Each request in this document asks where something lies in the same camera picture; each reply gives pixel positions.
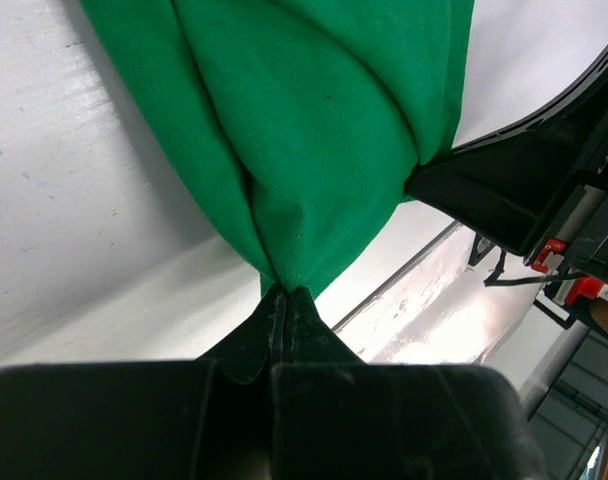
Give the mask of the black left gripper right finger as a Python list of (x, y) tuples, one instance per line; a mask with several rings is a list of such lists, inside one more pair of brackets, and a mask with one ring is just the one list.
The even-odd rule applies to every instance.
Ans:
[(542, 479), (516, 391), (478, 365), (369, 365), (287, 303), (271, 373), (276, 479)]

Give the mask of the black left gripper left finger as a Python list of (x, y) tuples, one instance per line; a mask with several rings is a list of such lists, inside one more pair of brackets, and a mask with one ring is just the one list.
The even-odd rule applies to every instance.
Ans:
[(270, 289), (194, 360), (0, 368), (0, 479), (201, 479), (232, 449), (267, 450), (287, 299)]

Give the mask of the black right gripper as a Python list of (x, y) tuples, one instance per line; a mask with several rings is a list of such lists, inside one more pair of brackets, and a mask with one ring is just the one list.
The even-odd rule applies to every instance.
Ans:
[(551, 273), (608, 280), (608, 44), (525, 118), (418, 168), (406, 192)]

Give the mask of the green t shirt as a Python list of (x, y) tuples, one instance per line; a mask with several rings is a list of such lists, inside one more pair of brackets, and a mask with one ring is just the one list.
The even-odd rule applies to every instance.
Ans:
[(460, 119), (470, 1), (86, 1), (181, 180), (264, 286), (323, 292)]

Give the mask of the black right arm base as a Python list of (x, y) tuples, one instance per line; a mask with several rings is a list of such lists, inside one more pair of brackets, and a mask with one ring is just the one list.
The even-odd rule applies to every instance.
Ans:
[(474, 275), (480, 287), (485, 286), (488, 277), (499, 277), (495, 274), (499, 260), (503, 259), (503, 253), (493, 242), (486, 237), (476, 234), (467, 262), (467, 273)]

